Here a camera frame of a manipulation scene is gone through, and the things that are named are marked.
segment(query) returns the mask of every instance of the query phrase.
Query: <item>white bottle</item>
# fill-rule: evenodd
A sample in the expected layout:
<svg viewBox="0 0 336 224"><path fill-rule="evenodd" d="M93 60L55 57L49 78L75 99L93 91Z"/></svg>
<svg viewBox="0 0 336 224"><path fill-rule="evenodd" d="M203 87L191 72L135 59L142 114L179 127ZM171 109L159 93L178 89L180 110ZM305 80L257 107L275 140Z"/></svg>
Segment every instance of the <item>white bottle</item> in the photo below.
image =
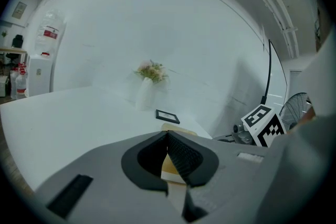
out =
<svg viewBox="0 0 336 224"><path fill-rule="evenodd" d="M26 90L26 72L20 70L20 75L16 78L16 99L23 99L25 97Z"/></svg>
<svg viewBox="0 0 336 224"><path fill-rule="evenodd" d="M16 100L16 78L19 76L19 69L15 68L14 70L10 71L10 75L11 75L11 95L10 98L12 98L13 100Z"/></svg>

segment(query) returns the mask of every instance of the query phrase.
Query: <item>white backdrop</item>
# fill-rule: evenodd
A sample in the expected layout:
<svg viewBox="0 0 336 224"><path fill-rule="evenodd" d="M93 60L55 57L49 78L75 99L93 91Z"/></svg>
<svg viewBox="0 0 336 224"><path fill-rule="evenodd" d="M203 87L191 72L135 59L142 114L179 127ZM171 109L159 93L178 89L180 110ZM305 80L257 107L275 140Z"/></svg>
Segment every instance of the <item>white backdrop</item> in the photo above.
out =
<svg viewBox="0 0 336 224"><path fill-rule="evenodd" d="M31 21L31 42L51 8L67 21L54 91L94 84L132 101L141 83L133 70L152 59L169 75L152 108L189 113L211 136L230 132L265 92L268 52L220 0L50 0Z"/></svg>

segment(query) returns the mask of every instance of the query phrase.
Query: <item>white table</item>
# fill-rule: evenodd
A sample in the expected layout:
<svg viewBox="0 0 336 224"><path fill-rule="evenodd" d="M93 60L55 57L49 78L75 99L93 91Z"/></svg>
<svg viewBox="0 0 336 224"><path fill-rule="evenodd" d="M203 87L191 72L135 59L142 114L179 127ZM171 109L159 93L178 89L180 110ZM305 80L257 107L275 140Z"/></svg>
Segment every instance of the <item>white table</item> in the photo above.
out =
<svg viewBox="0 0 336 224"><path fill-rule="evenodd" d="M9 150L27 184L36 190L85 152L161 130L155 111L95 87L53 92L0 106ZM211 138L193 119L177 115L180 127Z"/></svg>

